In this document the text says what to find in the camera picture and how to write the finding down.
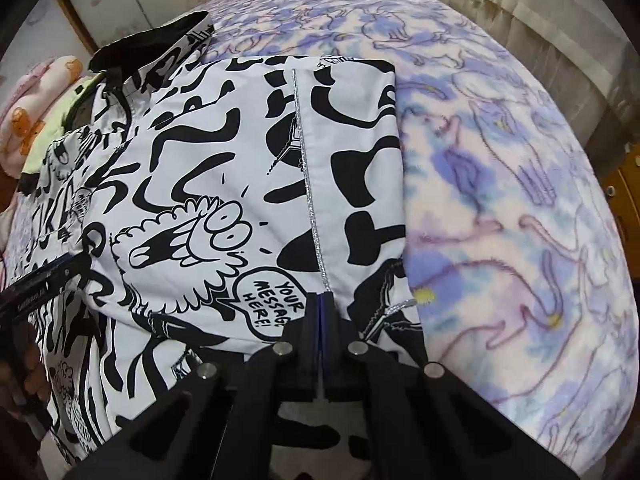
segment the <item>pink pillow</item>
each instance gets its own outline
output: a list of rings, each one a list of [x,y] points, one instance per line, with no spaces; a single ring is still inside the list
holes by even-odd
[[[81,72],[82,63],[78,58],[59,57],[39,81],[8,108],[0,123],[0,166],[7,175],[20,178],[33,139],[44,127],[41,118],[45,111]]]
[[[0,112],[0,124],[2,123],[2,121],[4,121],[4,116],[9,111],[9,108],[11,108],[29,88],[31,88],[40,80],[42,74],[47,71],[47,68],[49,68],[49,65],[53,62],[54,59],[56,58],[50,57],[46,61],[38,63],[31,70],[29,70],[29,73],[23,75],[20,79],[18,79],[14,87],[11,88],[9,97],[4,102],[4,106],[2,106],[2,111]]]

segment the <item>metal screw head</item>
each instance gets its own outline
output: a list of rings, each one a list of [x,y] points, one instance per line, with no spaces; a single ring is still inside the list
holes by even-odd
[[[288,341],[278,341],[273,345],[273,351],[279,356],[288,355],[293,352],[293,345]]]
[[[424,374],[431,379],[439,379],[444,375],[444,367],[440,363],[427,363],[422,369]]]
[[[218,373],[218,368],[213,363],[202,363],[198,366],[196,373],[201,379],[210,379]]]
[[[364,341],[351,341],[347,346],[347,350],[352,355],[363,355],[369,351],[369,345]]]

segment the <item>bedsheet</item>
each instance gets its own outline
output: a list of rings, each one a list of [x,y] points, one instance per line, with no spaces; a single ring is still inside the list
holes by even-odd
[[[638,384],[638,314],[591,167],[542,86],[436,0],[214,0],[206,62],[267,54],[396,67],[406,272],[427,352],[584,472]],[[5,261],[20,276],[18,200]]]
[[[602,0],[440,0],[471,18],[540,80],[598,176],[638,130],[640,57]]]

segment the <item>cartoon face print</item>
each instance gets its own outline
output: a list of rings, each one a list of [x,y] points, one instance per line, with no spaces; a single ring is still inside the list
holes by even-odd
[[[219,262],[220,253],[241,247],[251,236],[251,225],[240,219],[242,206],[238,202],[222,203],[219,198],[209,202],[204,197],[195,213],[193,217],[177,222],[171,222],[173,216],[168,218],[161,214],[159,227],[168,225],[129,253],[131,267],[142,269],[166,259],[180,261],[181,267]]]
[[[51,367],[49,369],[49,373],[51,381],[66,408],[66,406],[73,401],[75,395],[73,368],[69,366],[66,361],[60,361],[56,368]]]
[[[64,182],[69,178],[72,167],[69,164],[69,153],[63,139],[51,143],[47,158],[49,159],[48,167],[56,180]]]
[[[208,298],[211,287],[223,287],[227,278],[238,276],[247,265],[241,248],[252,231],[239,202],[203,196],[122,230],[111,251],[122,279],[142,303],[168,314],[184,312]],[[193,272],[196,265],[198,272]]]

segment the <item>silver stitching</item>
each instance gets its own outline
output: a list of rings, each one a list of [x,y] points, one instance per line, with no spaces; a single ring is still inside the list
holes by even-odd
[[[414,300],[414,298],[411,298],[410,300],[404,300],[401,301],[400,303],[397,303],[393,306],[390,306],[388,309],[385,310],[385,317],[387,316],[391,316],[392,314],[395,314],[396,312],[399,312],[400,310],[410,307],[410,306],[414,306],[417,305],[418,302]]]
[[[324,268],[324,260],[322,259],[322,253],[320,251],[320,238],[318,236],[318,225],[316,224],[316,213],[314,211],[314,200],[311,196],[311,180],[309,178],[309,170],[306,164],[306,148],[305,148],[305,135],[302,131],[302,114],[300,113],[300,93],[298,92],[298,78],[296,77],[296,70],[292,70],[293,73],[293,93],[296,98],[296,123],[300,131],[300,152],[302,159],[302,173],[305,175],[305,190],[306,190],[306,208],[309,211],[309,222],[311,224],[311,235],[314,239],[314,248],[316,249],[316,259],[318,260],[318,267],[320,269],[320,275],[322,276],[322,284],[327,291],[331,291],[329,287],[329,277],[326,275],[326,269]]]

